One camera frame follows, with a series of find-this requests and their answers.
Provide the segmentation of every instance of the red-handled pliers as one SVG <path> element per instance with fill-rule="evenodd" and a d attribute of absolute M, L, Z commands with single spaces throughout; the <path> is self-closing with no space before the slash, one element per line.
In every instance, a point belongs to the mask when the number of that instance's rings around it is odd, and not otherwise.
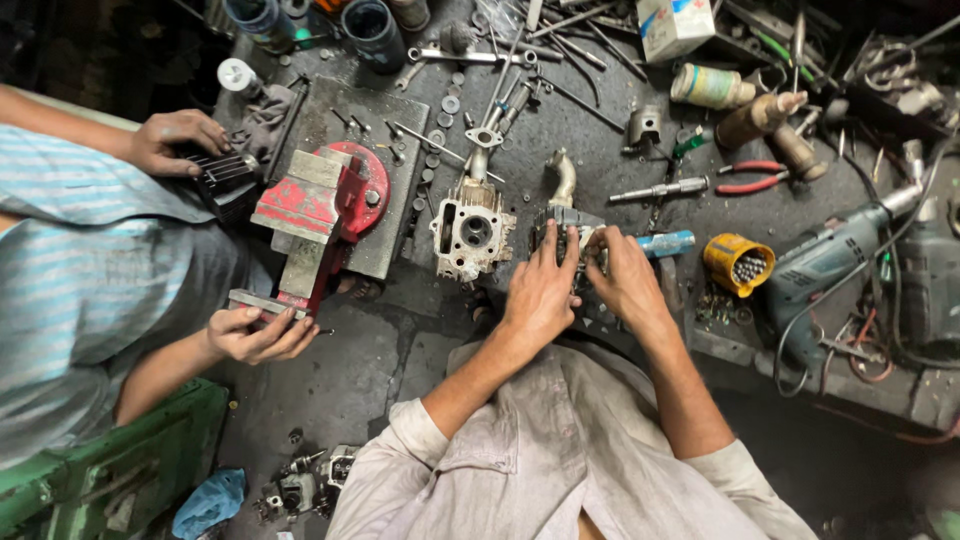
<path fill-rule="evenodd" d="M 762 191 L 767 187 L 777 185 L 779 181 L 790 176 L 790 171 L 786 170 L 786 165 L 783 163 L 764 160 L 741 161 L 740 163 L 727 165 L 726 167 L 718 170 L 717 174 L 738 173 L 744 171 L 760 171 L 777 174 L 751 184 L 718 185 L 716 187 L 716 193 L 718 195 L 746 195 L 749 193 L 757 193 L 758 191 Z"/>

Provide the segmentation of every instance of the green metal frame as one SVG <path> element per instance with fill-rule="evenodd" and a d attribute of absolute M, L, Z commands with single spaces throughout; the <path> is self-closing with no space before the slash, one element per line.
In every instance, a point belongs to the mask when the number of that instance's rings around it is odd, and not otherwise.
<path fill-rule="evenodd" d="M 0 472 L 0 538 L 122 540 L 146 527 L 208 476 L 227 393 L 194 379 L 129 426 Z"/>

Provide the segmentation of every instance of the power drill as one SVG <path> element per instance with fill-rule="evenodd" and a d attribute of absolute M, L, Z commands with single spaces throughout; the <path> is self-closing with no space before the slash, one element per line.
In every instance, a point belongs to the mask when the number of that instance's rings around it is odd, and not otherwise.
<path fill-rule="evenodd" d="M 936 360 L 960 356 L 960 241 L 941 233 L 928 199 L 897 241 L 905 346 Z"/>
<path fill-rule="evenodd" d="M 837 214 L 819 229 L 797 238 L 797 247 L 777 259 L 773 273 L 761 286 L 778 335 L 783 335 L 790 320 L 815 294 L 830 288 L 872 257 L 879 246 L 879 230 L 914 208 L 922 193 L 921 185 L 911 184 L 879 202 Z M 805 313 L 793 325 L 784 344 L 786 352 L 808 369 L 818 368 L 827 359 L 811 323 L 810 314 Z"/>

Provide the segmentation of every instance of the blue striped shirt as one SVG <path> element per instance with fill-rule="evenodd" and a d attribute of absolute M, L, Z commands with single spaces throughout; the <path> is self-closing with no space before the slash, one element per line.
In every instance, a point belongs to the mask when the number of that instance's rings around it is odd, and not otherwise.
<path fill-rule="evenodd" d="M 0 468 L 102 433 L 140 357 L 269 292 L 182 182 L 0 125 L 0 210 L 25 217 L 0 233 Z"/>

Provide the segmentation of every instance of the cardboard box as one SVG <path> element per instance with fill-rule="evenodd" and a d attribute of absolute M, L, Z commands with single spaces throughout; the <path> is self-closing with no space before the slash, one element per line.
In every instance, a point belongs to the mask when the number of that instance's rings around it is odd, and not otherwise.
<path fill-rule="evenodd" d="M 709 0 L 636 0 L 636 14 L 647 61 L 685 55 L 716 33 Z"/>

